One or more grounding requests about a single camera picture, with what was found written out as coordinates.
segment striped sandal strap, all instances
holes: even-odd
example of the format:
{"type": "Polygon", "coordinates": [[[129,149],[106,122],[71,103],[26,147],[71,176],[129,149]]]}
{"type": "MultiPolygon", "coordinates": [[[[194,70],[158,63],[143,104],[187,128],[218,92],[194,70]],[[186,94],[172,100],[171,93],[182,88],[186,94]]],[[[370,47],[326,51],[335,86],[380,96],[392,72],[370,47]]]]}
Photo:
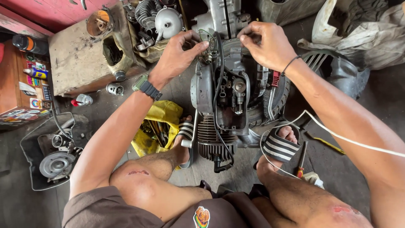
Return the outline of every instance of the striped sandal strap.
{"type": "Polygon", "coordinates": [[[193,138],[193,130],[194,130],[194,122],[185,120],[184,122],[179,124],[179,133],[177,136],[184,136],[187,140],[191,140],[193,138]]]}
{"type": "MultiPolygon", "coordinates": [[[[299,140],[299,130],[295,125],[290,125],[295,137],[299,140]]],[[[263,151],[266,155],[282,161],[289,162],[295,153],[300,149],[300,144],[295,144],[277,135],[282,127],[272,129],[267,135],[266,141],[263,145],[263,151]]]]}

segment yellow plastic bag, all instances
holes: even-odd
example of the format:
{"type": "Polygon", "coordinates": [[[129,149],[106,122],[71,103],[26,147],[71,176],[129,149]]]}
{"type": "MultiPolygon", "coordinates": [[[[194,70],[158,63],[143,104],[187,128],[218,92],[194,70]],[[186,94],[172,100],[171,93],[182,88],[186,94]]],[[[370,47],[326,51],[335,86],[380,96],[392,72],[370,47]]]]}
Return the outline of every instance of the yellow plastic bag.
{"type": "Polygon", "coordinates": [[[182,113],[183,109],[172,101],[155,101],[151,109],[149,109],[145,120],[168,123],[170,125],[169,139],[166,146],[161,147],[157,141],[138,129],[131,142],[138,156],[143,157],[148,154],[160,153],[172,148],[173,141],[179,132],[179,120],[182,113]]]}

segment foot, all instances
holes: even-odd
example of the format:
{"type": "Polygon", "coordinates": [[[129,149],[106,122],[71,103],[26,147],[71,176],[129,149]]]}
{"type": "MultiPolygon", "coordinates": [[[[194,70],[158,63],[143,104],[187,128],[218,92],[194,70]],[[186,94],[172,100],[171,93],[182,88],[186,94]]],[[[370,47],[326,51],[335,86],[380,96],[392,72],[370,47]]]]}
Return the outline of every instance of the foot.
{"type": "MultiPolygon", "coordinates": [[[[192,121],[193,117],[192,116],[184,117],[180,120],[180,122],[185,120],[192,121]]],[[[179,161],[179,164],[184,164],[190,159],[188,148],[181,146],[181,142],[183,139],[186,138],[184,136],[177,136],[173,143],[173,149],[176,148],[175,151],[177,153],[177,160],[179,161]]]]}
{"type": "MultiPolygon", "coordinates": [[[[286,139],[290,142],[293,142],[295,144],[297,144],[297,139],[295,138],[294,132],[292,130],[292,128],[290,126],[284,126],[282,127],[279,132],[277,133],[278,136],[280,136],[283,139],[286,139]]],[[[262,155],[259,159],[259,161],[257,162],[256,165],[256,169],[257,169],[257,175],[260,179],[260,177],[262,176],[261,174],[267,173],[269,171],[271,172],[277,172],[278,169],[283,165],[282,161],[276,160],[274,158],[271,158],[270,156],[266,157],[276,166],[274,167],[273,165],[271,165],[267,159],[265,158],[265,155],[262,155]]]]}

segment red cap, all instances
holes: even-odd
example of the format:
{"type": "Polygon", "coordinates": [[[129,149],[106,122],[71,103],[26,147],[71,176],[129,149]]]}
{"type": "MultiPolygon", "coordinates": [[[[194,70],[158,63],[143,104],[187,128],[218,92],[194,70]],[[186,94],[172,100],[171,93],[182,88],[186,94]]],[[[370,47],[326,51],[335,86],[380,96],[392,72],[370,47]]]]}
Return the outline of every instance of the red cap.
{"type": "Polygon", "coordinates": [[[72,100],[71,103],[73,104],[73,106],[79,106],[79,104],[76,100],[72,100]]]}

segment concrete floor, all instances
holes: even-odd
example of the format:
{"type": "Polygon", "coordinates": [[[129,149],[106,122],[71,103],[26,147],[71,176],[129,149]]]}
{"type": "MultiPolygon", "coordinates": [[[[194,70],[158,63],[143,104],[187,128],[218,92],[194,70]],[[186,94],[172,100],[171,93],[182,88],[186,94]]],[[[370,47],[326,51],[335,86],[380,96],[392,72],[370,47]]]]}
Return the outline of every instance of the concrete floor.
{"type": "MultiPolygon", "coordinates": [[[[284,27],[287,37],[294,46],[298,39],[310,39],[313,20],[314,17],[310,17],[284,27]]],[[[404,66],[402,64],[373,71],[361,98],[358,100],[360,104],[391,127],[402,139],[405,139],[405,99],[402,96],[405,89],[404,66]]],[[[191,66],[178,78],[173,79],[164,88],[163,99],[176,102],[184,108],[185,112],[193,112],[189,94],[190,79],[193,74],[194,66],[191,66]]],[[[93,105],[76,107],[72,109],[72,112],[85,114],[90,119],[93,130],[97,130],[131,94],[131,86],[134,81],[135,78],[131,78],[121,83],[125,88],[123,96],[111,95],[103,89],[91,94],[94,99],[93,105]]],[[[308,104],[303,100],[300,93],[293,88],[286,106],[286,117],[292,120],[307,108],[308,104]]],[[[32,191],[28,171],[29,164],[19,146],[19,141],[25,133],[33,130],[39,124],[35,123],[0,134],[0,158],[9,168],[9,171],[4,172],[1,172],[0,168],[0,227],[2,228],[60,227],[63,208],[68,200],[69,184],[46,191],[32,191]]],[[[336,144],[328,133],[315,124],[309,125],[308,131],[336,144]]],[[[258,183],[255,172],[250,165],[250,160],[255,153],[256,150],[254,149],[239,150],[235,155],[235,166],[220,174],[214,174],[212,162],[195,155],[196,161],[192,168],[175,171],[169,181],[179,186],[186,186],[197,185],[201,179],[204,179],[214,190],[219,184],[223,184],[237,191],[249,191],[253,183],[258,183]]],[[[136,157],[136,153],[129,148],[121,163],[136,157]]],[[[297,163],[298,156],[294,157],[283,168],[292,172],[297,163]]],[[[367,183],[363,175],[346,156],[337,154],[317,141],[309,140],[304,168],[305,172],[315,171],[318,173],[324,181],[326,190],[370,218],[367,183]]]]}

